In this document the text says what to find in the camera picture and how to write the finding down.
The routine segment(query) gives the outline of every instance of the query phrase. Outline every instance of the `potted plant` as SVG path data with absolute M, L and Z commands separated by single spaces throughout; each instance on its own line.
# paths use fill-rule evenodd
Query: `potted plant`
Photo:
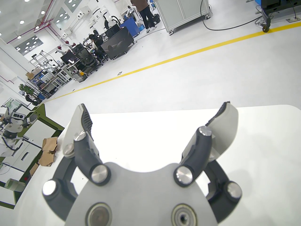
M 25 85 L 25 84 L 20 84 L 19 89 L 21 91 L 26 92 L 26 94 L 29 94 L 29 95 L 34 95 L 34 92 L 35 92 L 33 88 L 31 88 L 31 87 L 29 87 L 28 85 Z

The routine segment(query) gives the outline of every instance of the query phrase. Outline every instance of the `cardboard piece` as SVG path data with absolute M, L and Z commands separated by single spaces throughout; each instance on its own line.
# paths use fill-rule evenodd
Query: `cardboard piece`
M 31 176 L 33 176 L 33 174 L 36 172 L 38 167 L 39 167 L 39 165 L 37 163 L 35 163 L 34 166 L 30 169 L 29 173 Z
M 39 159 L 38 164 L 41 166 L 51 166 L 54 161 L 54 154 L 50 154 L 46 151 L 43 151 L 41 158 Z
M 31 73 L 31 72 L 27 72 L 27 73 L 26 73 L 26 76 L 28 77 L 29 80 L 32 80 L 33 77 L 34 77 L 34 74 Z
M 39 159 L 41 166 L 51 166 L 54 161 L 55 151 L 57 148 L 57 137 L 51 137 L 43 140 L 42 156 Z

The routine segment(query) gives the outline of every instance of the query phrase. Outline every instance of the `yellow floor line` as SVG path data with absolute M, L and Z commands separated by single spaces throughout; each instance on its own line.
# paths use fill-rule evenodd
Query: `yellow floor line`
M 286 25 L 286 26 L 271 28 L 270 31 L 269 31 L 268 33 L 283 31 L 283 30 L 291 29 L 291 28 L 295 28 L 295 27 L 301 27 L 301 23 L 300 23 L 300 22 L 297 22 L 297 23 L 292 23 L 292 24 Z M 64 97 L 64 96 L 66 96 L 66 95 L 70 95 L 70 94 L 72 94 L 72 93 L 75 93 L 75 92 L 78 92 L 78 91 L 81 91 L 81 90 L 84 90 L 84 89 L 88 89 L 88 88 L 91 88 L 91 87 L 94 87 L 94 86 L 97 86 L 97 85 L 100 85 L 100 84 L 104 84 L 104 83 L 106 83 L 106 82 L 110 82 L 110 81 L 112 81 L 112 80 L 115 80 L 115 79 L 118 79 L 118 78 L 122 78 L 122 77 L 125 77 L 125 76 L 128 76 L 128 75 L 131 75 L 131 74 L 140 72 L 140 71 L 144 71 L 144 70 L 147 70 L 147 69 L 150 69 L 150 68 L 153 68 L 153 67 L 156 67 L 156 66 L 165 64 L 165 63 L 169 63 L 169 62 L 175 61 L 175 60 L 177 60 L 177 59 L 181 59 L 181 58 L 188 57 L 188 56 L 191 56 L 191 55 L 194 55 L 194 54 L 197 54 L 197 53 L 200 53 L 200 52 L 204 52 L 204 51 L 207 51 L 207 50 L 211 50 L 211 49 L 214 49 L 214 48 L 217 48 L 217 47 L 220 47 L 220 46 L 224 46 L 224 45 L 232 44 L 232 43 L 235 43 L 235 42 L 239 42 L 239 41 L 251 39 L 251 38 L 254 38 L 254 37 L 257 37 L 257 36 L 261 36 L 261 35 L 265 35 L 265 34 L 267 34 L 267 33 L 264 33 L 263 31 L 260 31 L 260 32 L 252 33 L 252 34 L 245 35 L 245 36 L 242 36 L 242 37 L 238 37 L 238 38 L 236 38 L 236 39 L 227 40 L 227 41 L 224 41 L 224 42 L 221 42 L 221 43 L 218 43 L 218 44 L 214 44 L 214 45 L 211 45 L 211 46 L 207 46 L 207 47 L 204 47 L 204 48 L 201 48 L 201 49 L 198 49 L 198 50 L 195 50 L 195 51 L 186 53 L 186 54 L 182 54 L 182 55 L 177 56 L 177 57 L 173 57 L 173 58 L 170 58 L 170 59 L 161 61 L 161 62 L 159 62 L 159 63 L 155 63 L 155 64 L 153 64 L 153 65 L 149 65 L 149 66 L 146 66 L 146 67 L 137 69 L 137 70 L 135 70 L 135 71 L 131 71 L 131 72 L 128 72 L 128 73 L 125 73 L 125 74 L 122 74 L 122 75 L 119 75 L 119 76 L 110 78 L 110 79 L 108 79 L 108 80 L 99 82 L 99 83 L 97 83 L 97 84 L 92 84 L 92 85 L 90 85 L 90 86 L 87 86 L 87 87 L 84 87 L 84 88 L 81 88 L 81 89 L 72 91 L 72 92 L 67 93 L 67 94 L 65 94 L 65 95 L 61 95 L 61 96 L 59 96 L 59 97 L 50 99 L 50 100 L 48 100 L 48 101 L 52 101 L 52 100 L 58 99 L 58 98 L 60 98 L 60 97 Z

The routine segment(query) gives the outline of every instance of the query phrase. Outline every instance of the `white machine enclosure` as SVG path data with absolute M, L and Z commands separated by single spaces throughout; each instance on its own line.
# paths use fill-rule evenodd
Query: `white machine enclosure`
M 80 19 L 86 17 L 90 12 L 91 12 L 91 9 L 88 6 L 81 8 L 77 14 L 77 19 L 80 20 Z
M 208 0 L 154 0 L 158 8 L 166 31 L 173 34 L 173 30 L 189 21 L 205 15 L 211 17 Z

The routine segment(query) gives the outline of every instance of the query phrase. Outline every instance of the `white table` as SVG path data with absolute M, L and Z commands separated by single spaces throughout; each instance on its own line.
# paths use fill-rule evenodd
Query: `white table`
M 299 225 L 301 111 L 289 105 L 238 111 L 236 139 L 218 162 L 242 187 L 243 198 L 221 225 Z M 93 114 L 92 136 L 103 162 L 113 161 L 134 171 L 153 171 L 179 162 L 194 131 L 216 112 L 217 109 L 205 109 Z M 16 222 L 10 225 L 63 225 L 41 193 L 61 158 L 59 152 L 51 167 L 38 168 L 15 207 Z M 72 181 L 80 192 L 87 179 L 76 169 Z M 206 193 L 207 177 L 202 174 L 197 182 Z

